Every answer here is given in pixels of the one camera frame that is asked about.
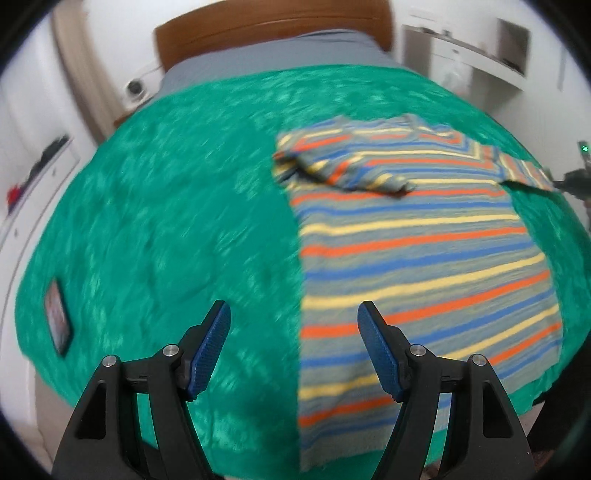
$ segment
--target red object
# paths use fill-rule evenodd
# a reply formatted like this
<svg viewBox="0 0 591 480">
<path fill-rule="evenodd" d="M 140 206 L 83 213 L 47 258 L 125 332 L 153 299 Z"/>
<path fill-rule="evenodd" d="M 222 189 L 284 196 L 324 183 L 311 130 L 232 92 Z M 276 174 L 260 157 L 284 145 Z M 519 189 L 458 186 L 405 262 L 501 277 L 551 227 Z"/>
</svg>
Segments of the red object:
<svg viewBox="0 0 591 480">
<path fill-rule="evenodd" d="M 19 185 L 15 185 L 14 187 L 11 187 L 10 190 L 8 190 L 8 193 L 6 195 L 6 201 L 9 210 L 14 206 L 14 204 L 18 201 L 21 195 L 22 187 L 19 187 Z"/>
</svg>

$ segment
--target blue gripper pad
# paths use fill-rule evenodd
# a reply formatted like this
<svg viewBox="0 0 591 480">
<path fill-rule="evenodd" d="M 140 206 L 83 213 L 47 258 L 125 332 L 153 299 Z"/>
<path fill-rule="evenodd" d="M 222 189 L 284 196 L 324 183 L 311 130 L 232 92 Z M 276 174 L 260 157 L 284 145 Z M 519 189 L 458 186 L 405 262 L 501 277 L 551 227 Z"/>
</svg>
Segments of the blue gripper pad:
<svg viewBox="0 0 591 480">
<path fill-rule="evenodd" d="M 403 389 L 398 378 L 398 362 L 364 303 L 357 311 L 357 325 L 382 389 L 400 401 Z"/>
<path fill-rule="evenodd" d="M 197 353 L 191 360 L 191 377 L 187 386 L 189 397 L 196 398 L 207 388 L 223 344 L 230 331 L 230 319 L 230 307 L 226 302 L 223 302 L 197 349 Z"/>
</svg>

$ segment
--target white cabinet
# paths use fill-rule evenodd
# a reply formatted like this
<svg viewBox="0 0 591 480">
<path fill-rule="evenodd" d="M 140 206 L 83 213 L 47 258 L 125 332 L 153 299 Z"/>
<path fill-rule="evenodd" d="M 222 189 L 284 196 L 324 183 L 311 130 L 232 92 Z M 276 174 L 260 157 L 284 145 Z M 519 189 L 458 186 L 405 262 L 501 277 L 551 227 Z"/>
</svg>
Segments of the white cabinet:
<svg viewBox="0 0 591 480">
<path fill-rule="evenodd" d="M 32 181 L 0 233 L 0 407 L 13 423 L 37 423 L 34 367 L 20 351 L 15 328 L 18 287 L 53 210 L 81 168 L 68 142 Z"/>
<path fill-rule="evenodd" d="M 461 64 L 463 85 L 466 86 L 462 96 L 485 111 L 489 110 L 489 98 L 499 102 L 499 98 L 506 95 L 501 84 L 509 86 L 509 99 L 522 91 L 527 83 L 523 74 L 476 47 L 404 26 L 405 66 L 445 86 L 456 61 Z"/>
</svg>

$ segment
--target striped shirt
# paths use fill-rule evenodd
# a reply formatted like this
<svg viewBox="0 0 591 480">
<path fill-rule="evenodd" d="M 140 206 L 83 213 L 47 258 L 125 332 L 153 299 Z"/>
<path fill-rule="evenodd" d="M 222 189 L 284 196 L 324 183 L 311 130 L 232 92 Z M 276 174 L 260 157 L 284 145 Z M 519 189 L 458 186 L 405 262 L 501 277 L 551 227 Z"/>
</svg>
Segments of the striped shirt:
<svg viewBox="0 0 591 480">
<path fill-rule="evenodd" d="M 487 356 L 511 393 L 559 358 L 550 272 L 504 181 L 552 191 L 544 173 L 414 115 L 335 118 L 281 134 L 274 175 L 300 224 L 298 425 L 302 470 L 383 449 L 399 406 L 356 325 L 373 300 L 436 355 Z M 447 426 L 450 396 L 436 430 Z"/>
</svg>

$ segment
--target teal bedspread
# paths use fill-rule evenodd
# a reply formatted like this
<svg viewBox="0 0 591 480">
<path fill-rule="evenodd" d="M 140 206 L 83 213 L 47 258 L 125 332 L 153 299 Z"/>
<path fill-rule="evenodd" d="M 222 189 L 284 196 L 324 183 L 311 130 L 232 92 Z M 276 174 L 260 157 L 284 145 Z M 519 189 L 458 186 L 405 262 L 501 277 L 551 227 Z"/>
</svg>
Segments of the teal bedspread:
<svg viewBox="0 0 591 480">
<path fill-rule="evenodd" d="M 22 351 L 74 405 L 99 361 L 152 355 L 201 322 L 215 299 L 232 330 L 209 388 L 190 406 L 213 469 L 264 479 L 370 478 L 372 452 L 299 473 L 297 224 L 271 176 L 275 136 L 345 115 L 416 113 L 518 158 L 494 120 L 405 70 L 322 66 L 208 83 L 135 114 L 60 201 L 17 297 Z M 511 399 L 518 413 L 546 390 L 591 327 L 591 244 L 560 194 L 509 189 L 548 258 L 564 342 L 560 362 Z M 60 280 L 73 324 L 65 358 L 51 344 L 43 296 Z M 145 398 L 142 432 L 153 439 Z M 434 436 L 430 459 L 443 447 Z"/>
</svg>

